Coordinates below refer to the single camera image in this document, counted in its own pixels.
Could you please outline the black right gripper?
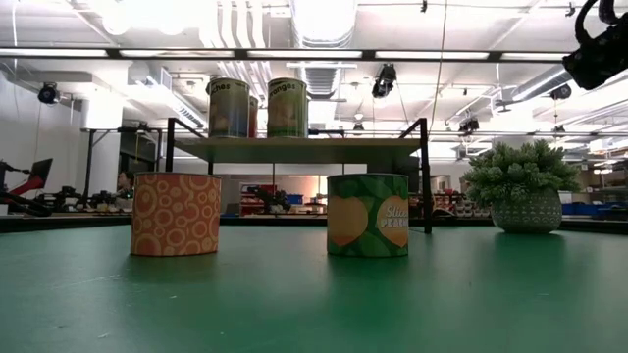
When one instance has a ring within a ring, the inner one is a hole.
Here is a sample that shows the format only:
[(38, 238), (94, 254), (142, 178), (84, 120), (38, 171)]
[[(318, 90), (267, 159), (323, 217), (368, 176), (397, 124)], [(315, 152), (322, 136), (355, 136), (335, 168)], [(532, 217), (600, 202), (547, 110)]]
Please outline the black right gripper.
[(628, 18), (620, 18), (617, 25), (565, 56), (562, 65), (585, 90), (596, 89), (628, 70)]

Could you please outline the sliced pears green can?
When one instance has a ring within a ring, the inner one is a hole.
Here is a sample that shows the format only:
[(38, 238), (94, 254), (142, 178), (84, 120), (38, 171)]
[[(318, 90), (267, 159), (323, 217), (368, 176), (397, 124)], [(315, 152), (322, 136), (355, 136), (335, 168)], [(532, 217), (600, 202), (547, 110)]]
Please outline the sliced pears green can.
[(327, 251), (390, 258), (408, 254), (408, 177), (351, 174), (327, 178)]

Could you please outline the oranges can green label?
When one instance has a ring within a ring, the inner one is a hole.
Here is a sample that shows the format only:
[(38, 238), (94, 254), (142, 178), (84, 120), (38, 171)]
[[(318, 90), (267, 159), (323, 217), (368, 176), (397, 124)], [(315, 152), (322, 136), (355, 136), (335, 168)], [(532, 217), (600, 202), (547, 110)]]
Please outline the oranges can green label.
[(308, 133), (306, 84), (278, 77), (268, 84), (267, 136), (305, 138)]

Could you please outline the red label can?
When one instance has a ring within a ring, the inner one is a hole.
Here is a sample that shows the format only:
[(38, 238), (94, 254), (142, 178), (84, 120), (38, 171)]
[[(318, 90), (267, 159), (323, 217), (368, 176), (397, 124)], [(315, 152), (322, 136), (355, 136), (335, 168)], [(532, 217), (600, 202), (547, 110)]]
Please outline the red label can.
[(257, 115), (258, 115), (259, 101), (256, 97), (249, 97), (248, 108), (248, 134), (249, 138), (257, 137)]

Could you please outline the peaches can blue-green label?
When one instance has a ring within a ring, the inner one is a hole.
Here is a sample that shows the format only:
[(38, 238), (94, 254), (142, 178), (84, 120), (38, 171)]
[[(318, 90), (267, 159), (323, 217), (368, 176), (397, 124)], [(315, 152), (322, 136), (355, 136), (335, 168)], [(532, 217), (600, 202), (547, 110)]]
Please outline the peaches can blue-green label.
[(209, 136), (246, 138), (248, 136), (249, 85), (228, 77), (212, 79), (209, 95)]

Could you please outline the orange circle-pattern can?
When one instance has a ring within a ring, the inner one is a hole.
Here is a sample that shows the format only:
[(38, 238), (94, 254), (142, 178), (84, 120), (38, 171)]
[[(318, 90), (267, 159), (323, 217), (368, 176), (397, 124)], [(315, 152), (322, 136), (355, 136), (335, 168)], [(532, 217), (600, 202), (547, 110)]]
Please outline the orange circle-pattern can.
[(145, 172), (135, 176), (131, 253), (176, 257), (218, 251), (222, 180)]

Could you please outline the black metal shelf rack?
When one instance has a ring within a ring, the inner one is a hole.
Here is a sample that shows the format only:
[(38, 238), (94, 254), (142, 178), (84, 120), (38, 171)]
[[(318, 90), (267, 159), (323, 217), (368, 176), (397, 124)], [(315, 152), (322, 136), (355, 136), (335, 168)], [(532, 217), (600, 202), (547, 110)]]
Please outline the black metal shelf rack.
[(423, 195), (423, 227), (433, 227), (431, 170), (427, 120), (421, 118), (398, 138), (220, 138), (205, 137), (177, 118), (169, 118), (166, 129), (165, 171), (174, 169), (174, 150), (207, 163), (211, 175), (216, 163), (232, 164), (370, 164), (402, 162), (419, 151), (418, 172)]

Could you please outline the blue storage bins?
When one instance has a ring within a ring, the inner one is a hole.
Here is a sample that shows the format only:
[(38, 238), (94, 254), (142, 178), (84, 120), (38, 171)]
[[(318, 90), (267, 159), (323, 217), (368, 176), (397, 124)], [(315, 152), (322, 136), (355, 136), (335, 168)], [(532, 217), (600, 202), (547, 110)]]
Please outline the blue storage bins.
[(628, 221), (628, 203), (567, 203), (562, 205), (562, 214), (564, 216), (588, 217), (594, 220)]

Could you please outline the storage rack with goods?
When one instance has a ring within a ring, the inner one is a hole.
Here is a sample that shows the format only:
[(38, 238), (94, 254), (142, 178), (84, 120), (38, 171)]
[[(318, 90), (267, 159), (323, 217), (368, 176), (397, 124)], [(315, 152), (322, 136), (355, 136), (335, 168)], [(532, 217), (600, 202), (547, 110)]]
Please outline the storage rack with goods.
[[(489, 219), (491, 211), (481, 208), (464, 193), (453, 189), (437, 190), (432, 194), (432, 217), (454, 219)], [(424, 198), (421, 193), (409, 193), (412, 217), (424, 218)]]

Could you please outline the green table mat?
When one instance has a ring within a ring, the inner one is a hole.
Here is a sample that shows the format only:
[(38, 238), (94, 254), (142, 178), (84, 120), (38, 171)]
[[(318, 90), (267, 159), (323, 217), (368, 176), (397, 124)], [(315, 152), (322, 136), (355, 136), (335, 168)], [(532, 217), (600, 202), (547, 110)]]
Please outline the green table mat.
[(320, 227), (173, 258), (130, 235), (0, 235), (0, 353), (628, 353), (628, 236), (438, 227), (363, 259)]

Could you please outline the black background stand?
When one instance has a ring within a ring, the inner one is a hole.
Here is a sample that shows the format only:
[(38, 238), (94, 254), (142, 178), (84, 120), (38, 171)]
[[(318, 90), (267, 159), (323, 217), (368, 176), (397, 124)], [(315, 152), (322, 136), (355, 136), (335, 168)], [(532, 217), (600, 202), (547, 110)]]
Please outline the black background stand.
[(163, 128), (120, 126), (80, 130), (87, 137), (84, 187), (86, 198), (117, 189), (119, 172), (159, 172), (165, 163)]

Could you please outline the person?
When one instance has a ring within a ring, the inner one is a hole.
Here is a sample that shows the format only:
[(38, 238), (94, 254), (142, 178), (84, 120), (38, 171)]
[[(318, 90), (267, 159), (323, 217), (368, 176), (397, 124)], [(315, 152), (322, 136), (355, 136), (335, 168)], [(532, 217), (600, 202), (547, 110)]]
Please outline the person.
[(120, 172), (116, 196), (122, 199), (133, 198), (134, 174), (132, 172)]

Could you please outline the white air unit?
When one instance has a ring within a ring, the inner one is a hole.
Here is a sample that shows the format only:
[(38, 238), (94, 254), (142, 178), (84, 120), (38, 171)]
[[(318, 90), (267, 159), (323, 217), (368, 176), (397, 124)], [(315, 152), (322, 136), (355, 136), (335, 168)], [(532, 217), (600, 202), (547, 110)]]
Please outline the white air unit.
[(84, 128), (117, 128), (123, 121), (123, 102), (116, 97), (100, 97), (83, 100), (81, 125)]

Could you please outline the red and black machine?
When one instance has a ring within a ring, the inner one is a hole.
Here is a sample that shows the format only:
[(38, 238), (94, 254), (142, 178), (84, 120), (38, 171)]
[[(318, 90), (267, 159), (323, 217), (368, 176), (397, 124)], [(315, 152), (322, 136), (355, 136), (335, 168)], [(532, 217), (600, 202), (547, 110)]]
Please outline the red and black machine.
[[(46, 206), (25, 198), (25, 194), (45, 187), (52, 164), (52, 158), (44, 159), (34, 162), (29, 170), (24, 170), (0, 160), (0, 216), (7, 215), (9, 212), (18, 212), (35, 217), (49, 217), (52, 212)], [(27, 175), (27, 179), (13, 189), (9, 189), (5, 184), (8, 172)]]

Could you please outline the silver ventilation duct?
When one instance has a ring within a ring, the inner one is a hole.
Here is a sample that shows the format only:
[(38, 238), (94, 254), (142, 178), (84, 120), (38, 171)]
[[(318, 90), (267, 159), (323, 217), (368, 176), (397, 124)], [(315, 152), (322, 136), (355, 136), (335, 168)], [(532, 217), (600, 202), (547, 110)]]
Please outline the silver ventilation duct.
[(292, 35), (299, 48), (344, 49), (350, 46), (357, 0), (289, 0)]

